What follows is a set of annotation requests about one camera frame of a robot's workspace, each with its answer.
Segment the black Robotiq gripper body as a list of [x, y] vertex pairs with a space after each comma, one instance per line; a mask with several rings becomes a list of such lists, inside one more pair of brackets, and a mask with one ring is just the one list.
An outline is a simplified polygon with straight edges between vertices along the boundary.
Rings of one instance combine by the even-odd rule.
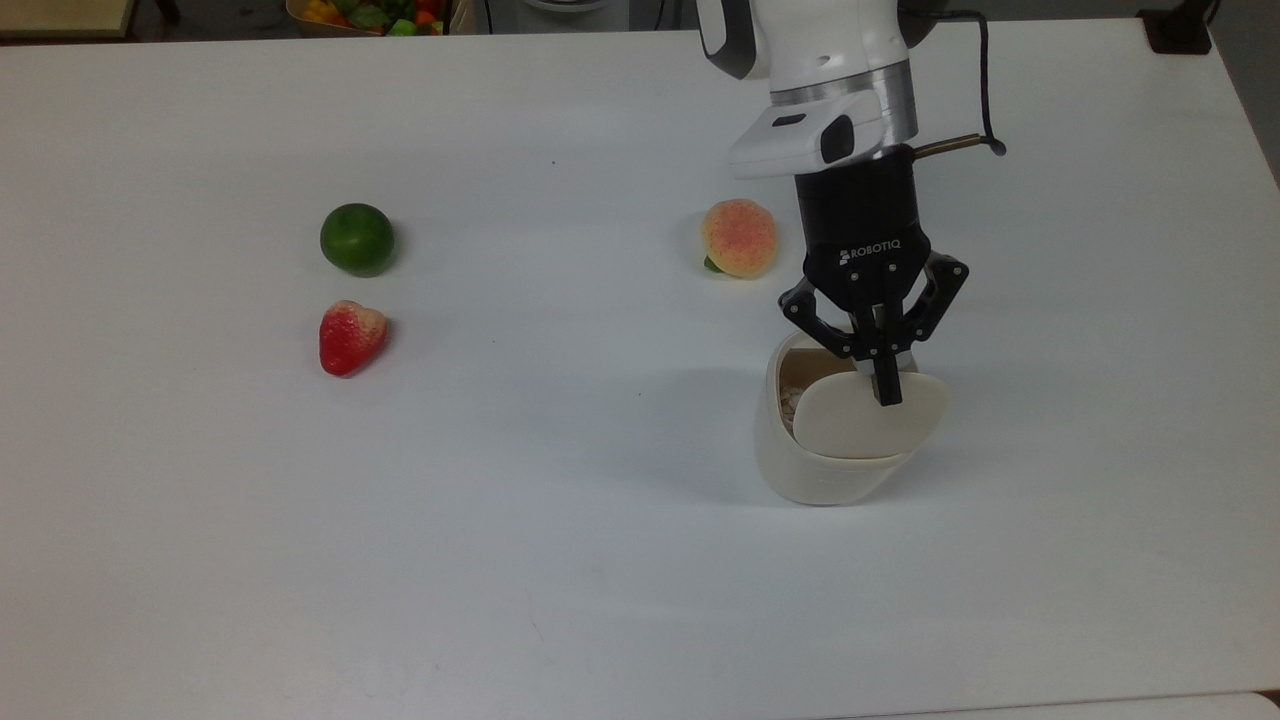
[[905, 340], [925, 302], [906, 307], [931, 255], [920, 227], [914, 151], [897, 145], [865, 161], [796, 176], [806, 256], [804, 277], [836, 307], [856, 318], [883, 309], [886, 327]]

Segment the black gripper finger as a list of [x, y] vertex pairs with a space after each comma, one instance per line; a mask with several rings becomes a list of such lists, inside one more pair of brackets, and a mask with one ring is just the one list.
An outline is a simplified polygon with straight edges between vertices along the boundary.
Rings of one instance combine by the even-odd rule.
[[915, 342], [928, 341], [970, 275], [968, 264], [931, 251], [922, 266], [925, 284], [905, 313], [902, 301], [887, 305], [887, 405], [902, 402], [899, 356]]
[[854, 313], [849, 331], [823, 320], [817, 309], [817, 288], [810, 281], [799, 281], [780, 296], [780, 310], [796, 328], [822, 348], [841, 360], [870, 363], [873, 395], [881, 406], [890, 405], [890, 351], [874, 313]]

